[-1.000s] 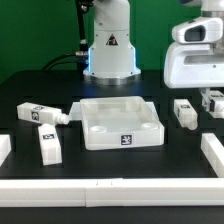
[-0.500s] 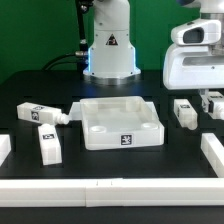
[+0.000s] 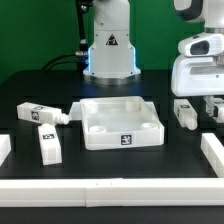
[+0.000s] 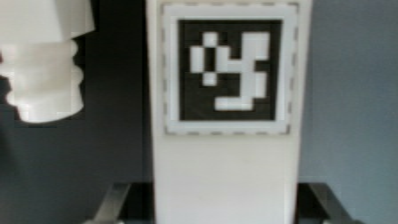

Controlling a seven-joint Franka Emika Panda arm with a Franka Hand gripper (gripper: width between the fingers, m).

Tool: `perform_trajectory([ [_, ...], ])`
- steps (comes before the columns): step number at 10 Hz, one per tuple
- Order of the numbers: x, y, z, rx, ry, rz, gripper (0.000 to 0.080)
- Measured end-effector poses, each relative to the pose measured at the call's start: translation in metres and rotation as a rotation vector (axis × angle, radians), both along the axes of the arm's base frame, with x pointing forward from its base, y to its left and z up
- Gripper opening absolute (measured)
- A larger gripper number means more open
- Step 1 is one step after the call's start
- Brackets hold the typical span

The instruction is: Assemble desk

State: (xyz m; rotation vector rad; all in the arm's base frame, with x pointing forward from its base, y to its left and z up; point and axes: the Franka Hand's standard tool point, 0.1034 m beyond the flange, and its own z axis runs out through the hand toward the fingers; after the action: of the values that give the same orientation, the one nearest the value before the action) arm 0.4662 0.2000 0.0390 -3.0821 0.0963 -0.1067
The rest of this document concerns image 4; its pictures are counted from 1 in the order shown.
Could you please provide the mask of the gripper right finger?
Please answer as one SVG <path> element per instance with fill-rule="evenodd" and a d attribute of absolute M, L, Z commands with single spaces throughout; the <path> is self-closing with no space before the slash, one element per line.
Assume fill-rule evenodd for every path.
<path fill-rule="evenodd" d="M 349 214 L 329 185 L 326 183 L 311 183 L 310 189 L 327 214 L 322 224 L 363 224 Z"/>

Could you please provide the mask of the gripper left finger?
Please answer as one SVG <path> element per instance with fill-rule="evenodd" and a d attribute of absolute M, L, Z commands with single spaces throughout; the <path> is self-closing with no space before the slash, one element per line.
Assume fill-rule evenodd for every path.
<path fill-rule="evenodd" d="M 105 194 L 95 218 L 86 221 L 86 224 L 125 224 L 121 219 L 123 206 L 127 202 L 132 185 L 116 183 Z"/>

